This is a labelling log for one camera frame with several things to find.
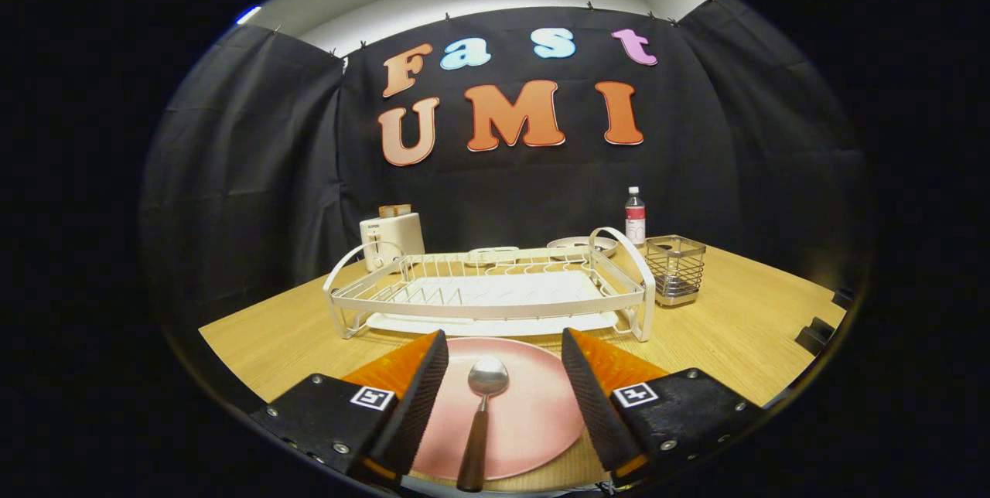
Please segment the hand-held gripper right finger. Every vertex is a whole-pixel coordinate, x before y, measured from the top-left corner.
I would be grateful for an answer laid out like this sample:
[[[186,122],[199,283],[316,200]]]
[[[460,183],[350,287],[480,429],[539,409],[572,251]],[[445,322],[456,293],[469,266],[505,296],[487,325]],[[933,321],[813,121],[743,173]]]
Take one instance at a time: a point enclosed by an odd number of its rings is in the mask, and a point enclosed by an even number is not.
[[[707,372],[668,372],[581,330],[562,330],[562,363],[613,483],[652,483],[714,455],[766,414]]]

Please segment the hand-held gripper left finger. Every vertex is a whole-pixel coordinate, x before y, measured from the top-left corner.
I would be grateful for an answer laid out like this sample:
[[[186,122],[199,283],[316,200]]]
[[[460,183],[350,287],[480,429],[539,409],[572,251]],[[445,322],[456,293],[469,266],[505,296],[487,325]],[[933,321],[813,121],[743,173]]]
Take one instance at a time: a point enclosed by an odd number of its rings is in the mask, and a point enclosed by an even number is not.
[[[311,373],[251,419],[282,444],[361,483],[411,471],[449,365],[443,330],[342,377]]]

